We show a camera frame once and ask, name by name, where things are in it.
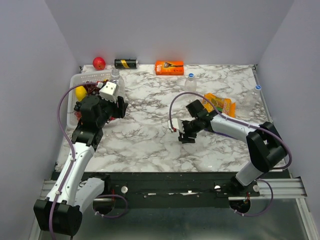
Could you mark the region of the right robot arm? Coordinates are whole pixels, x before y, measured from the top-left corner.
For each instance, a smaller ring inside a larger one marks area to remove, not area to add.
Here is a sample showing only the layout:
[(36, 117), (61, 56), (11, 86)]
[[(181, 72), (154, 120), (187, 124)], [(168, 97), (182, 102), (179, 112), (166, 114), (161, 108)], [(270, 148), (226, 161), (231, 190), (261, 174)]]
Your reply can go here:
[(237, 120), (224, 113), (209, 112), (199, 100), (186, 106), (192, 120), (171, 119), (168, 126), (179, 132), (178, 140), (194, 143), (197, 133), (207, 130), (247, 144), (250, 161), (231, 180), (230, 191), (241, 196), (254, 180), (272, 170), (289, 151), (286, 149), (275, 126), (266, 121), (263, 124)]

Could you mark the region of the clear bottle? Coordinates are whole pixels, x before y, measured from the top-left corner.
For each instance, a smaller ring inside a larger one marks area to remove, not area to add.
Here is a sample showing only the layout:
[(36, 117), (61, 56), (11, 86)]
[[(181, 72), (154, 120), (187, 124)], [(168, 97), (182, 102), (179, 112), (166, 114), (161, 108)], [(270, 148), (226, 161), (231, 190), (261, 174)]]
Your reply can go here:
[(261, 97), (261, 90), (256, 90), (254, 87), (246, 93), (244, 98), (239, 102), (239, 109), (237, 111), (239, 117), (247, 117), (253, 112), (256, 103)]
[(110, 82), (116, 84), (118, 86), (118, 95), (125, 98), (125, 81), (120, 75), (120, 71), (116, 68), (111, 71), (111, 79)]
[(184, 83), (184, 90), (186, 92), (196, 92), (197, 90), (197, 80), (194, 78), (186, 78)]

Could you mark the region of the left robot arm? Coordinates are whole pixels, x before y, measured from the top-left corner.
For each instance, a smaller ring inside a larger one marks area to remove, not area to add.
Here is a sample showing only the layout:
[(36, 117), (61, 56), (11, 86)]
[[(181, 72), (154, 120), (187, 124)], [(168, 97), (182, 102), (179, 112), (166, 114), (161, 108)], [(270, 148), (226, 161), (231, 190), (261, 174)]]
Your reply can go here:
[(33, 207), (40, 229), (50, 232), (52, 239), (56, 239), (56, 234), (75, 236), (83, 213), (94, 199), (110, 194), (111, 185), (98, 177), (89, 178), (83, 187), (79, 184), (103, 137), (103, 127), (111, 118), (123, 118), (127, 107), (121, 96), (109, 101), (99, 95), (88, 95), (76, 102), (74, 110), (81, 117), (67, 140), (68, 158), (51, 191)]

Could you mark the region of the blue cap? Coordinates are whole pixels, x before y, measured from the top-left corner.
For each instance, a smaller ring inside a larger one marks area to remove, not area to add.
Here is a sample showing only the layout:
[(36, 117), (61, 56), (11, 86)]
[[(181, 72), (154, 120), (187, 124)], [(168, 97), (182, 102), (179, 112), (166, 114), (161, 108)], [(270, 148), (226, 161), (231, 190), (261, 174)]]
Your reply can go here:
[(258, 90), (258, 91), (260, 91), (262, 88), (261, 88), (260, 85), (256, 85), (256, 86), (255, 86), (255, 89)]

